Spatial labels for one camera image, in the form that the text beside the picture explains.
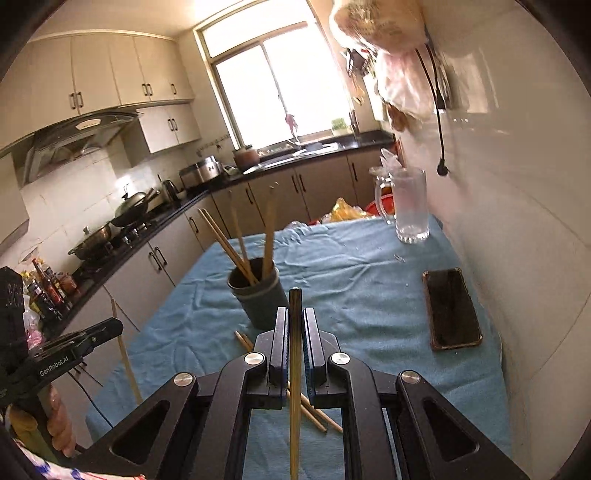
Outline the person left hand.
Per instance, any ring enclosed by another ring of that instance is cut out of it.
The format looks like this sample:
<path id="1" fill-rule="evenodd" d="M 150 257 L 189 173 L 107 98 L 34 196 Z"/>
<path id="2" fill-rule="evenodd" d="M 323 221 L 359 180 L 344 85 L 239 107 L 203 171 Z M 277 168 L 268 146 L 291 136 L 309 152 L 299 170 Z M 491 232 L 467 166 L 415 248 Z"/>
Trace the person left hand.
<path id="1" fill-rule="evenodd" d="M 43 397 L 50 406 L 47 431 L 52 438 L 51 447 L 61 452 L 66 458 L 71 458 L 75 450 L 76 439 L 66 406 L 53 385 L 49 386 L 48 393 L 44 394 Z M 43 438 L 38 438 L 36 434 L 38 425 L 33 416 L 17 406 L 11 406 L 7 411 L 7 415 L 16 437 L 28 450 L 40 456 L 48 452 Z"/>

